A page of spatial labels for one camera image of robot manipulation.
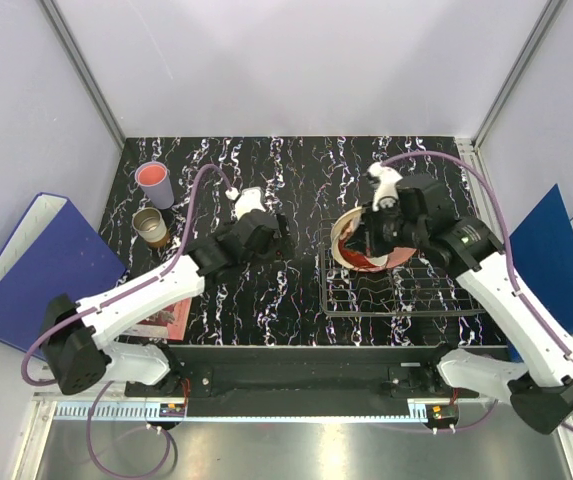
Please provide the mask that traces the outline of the wire dish rack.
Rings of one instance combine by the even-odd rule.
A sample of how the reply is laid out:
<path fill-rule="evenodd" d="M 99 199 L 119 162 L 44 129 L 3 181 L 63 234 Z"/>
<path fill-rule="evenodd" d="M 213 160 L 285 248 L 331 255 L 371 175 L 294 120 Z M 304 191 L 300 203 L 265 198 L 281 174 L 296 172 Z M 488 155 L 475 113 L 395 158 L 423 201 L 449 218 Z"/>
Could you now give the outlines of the wire dish rack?
<path fill-rule="evenodd" d="M 481 305 L 445 272 L 415 254 L 379 272 L 358 272 L 332 256 L 333 221 L 319 224 L 319 298 L 330 317 L 459 317 L 480 314 Z"/>

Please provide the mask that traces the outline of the red floral bowl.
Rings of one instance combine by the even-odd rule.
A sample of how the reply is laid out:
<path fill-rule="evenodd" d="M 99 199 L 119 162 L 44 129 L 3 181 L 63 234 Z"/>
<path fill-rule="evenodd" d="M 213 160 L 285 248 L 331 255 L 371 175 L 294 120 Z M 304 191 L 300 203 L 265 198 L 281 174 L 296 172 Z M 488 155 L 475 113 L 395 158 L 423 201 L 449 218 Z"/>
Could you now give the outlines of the red floral bowl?
<path fill-rule="evenodd" d="M 360 241 L 357 245 L 351 242 L 352 235 L 359 226 L 361 213 L 362 208 L 355 207 L 344 213 L 333 224 L 330 233 L 332 258 L 349 270 L 379 272 L 386 268 L 388 257 L 368 257 L 363 251 L 358 250 L 363 247 Z"/>

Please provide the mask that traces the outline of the white brown steel tumbler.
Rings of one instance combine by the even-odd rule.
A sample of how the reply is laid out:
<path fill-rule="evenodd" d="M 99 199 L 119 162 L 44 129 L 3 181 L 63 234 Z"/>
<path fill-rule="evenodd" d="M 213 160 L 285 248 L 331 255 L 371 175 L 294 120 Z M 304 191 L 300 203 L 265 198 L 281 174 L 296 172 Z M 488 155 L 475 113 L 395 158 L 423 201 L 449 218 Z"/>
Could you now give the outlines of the white brown steel tumbler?
<path fill-rule="evenodd" d="M 132 227 L 152 248 L 161 248 L 169 241 L 169 233 L 159 210 L 146 207 L 132 215 Z"/>

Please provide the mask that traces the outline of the lavender plastic cup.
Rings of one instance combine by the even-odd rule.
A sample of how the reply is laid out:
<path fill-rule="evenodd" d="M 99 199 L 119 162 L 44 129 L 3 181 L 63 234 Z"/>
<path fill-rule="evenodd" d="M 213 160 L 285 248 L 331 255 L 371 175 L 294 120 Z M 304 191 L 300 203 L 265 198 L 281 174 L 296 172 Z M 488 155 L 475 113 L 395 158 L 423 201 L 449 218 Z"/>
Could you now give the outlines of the lavender plastic cup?
<path fill-rule="evenodd" d="M 166 169 L 167 169 L 167 173 L 168 173 L 167 178 L 163 182 L 161 182 L 160 184 L 158 184 L 156 186 L 152 186 L 152 187 L 140 186 L 136 180 L 137 170 L 135 172 L 136 183 L 142 189 L 142 191 L 145 193 L 145 195 L 149 198 L 149 200 L 153 203 L 153 205 L 159 210 L 169 209 L 174 205 L 174 202 L 175 202 L 174 192 L 173 192 L 172 184 L 170 181 L 170 173 L 169 173 L 169 170 L 167 167 L 166 167 Z"/>

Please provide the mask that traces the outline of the pink plastic cup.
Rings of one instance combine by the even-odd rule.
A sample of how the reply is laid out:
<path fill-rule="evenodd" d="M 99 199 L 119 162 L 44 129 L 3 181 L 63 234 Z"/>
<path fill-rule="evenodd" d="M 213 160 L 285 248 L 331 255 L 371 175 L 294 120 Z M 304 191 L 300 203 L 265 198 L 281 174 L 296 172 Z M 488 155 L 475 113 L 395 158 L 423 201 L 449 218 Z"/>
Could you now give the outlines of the pink plastic cup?
<path fill-rule="evenodd" d="M 150 162 L 137 170 L 136 180 L 140 186 L 152 187 L 163 182 L 167 175 L 167 169 L 164 165 Z"/>

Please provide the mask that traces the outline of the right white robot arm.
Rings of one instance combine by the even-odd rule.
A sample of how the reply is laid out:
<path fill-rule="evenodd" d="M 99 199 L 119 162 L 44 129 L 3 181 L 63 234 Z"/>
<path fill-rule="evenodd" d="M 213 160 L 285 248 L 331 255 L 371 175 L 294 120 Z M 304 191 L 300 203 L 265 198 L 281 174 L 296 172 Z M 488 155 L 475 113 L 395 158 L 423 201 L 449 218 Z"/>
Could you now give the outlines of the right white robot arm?
<path fill-rule="evenodd" d="M 513 363 L 452 349 L 420 371 L 423 390 L 436 397 L 474 391 L 510 404 L 536 432 L 552 433 L 573 414 L 573 337 L 518 284 L 508 246 L 482 220 L 458 216 L 446 187 L 429 175 L 375 167 L 368 178 L 374 196 L 346 248 L 372 258 L 401 247 L 423 253 L 485 309 L 521 357 Z"/>

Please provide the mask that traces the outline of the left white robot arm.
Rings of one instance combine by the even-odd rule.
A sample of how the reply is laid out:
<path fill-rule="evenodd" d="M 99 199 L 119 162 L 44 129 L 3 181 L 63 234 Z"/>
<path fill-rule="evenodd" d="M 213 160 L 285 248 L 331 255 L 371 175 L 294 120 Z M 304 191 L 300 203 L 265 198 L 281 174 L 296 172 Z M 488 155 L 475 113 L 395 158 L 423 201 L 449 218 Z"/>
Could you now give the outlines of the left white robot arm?
<path fill-rule="evenodd" d="M 66 294 L 53 298 L 42 322 L 40 350 L 60 392 L 75 395 L 101 381 L 131 381 L 162 396 L 174 394 L 182 372 L 161 347 L 122 343 L 120 336 L 237 271 L 283 260 L 291 251 L 286 217 L 252 210 L 190 241 L 180 256 L 112 290 L 78 301 Z"/>

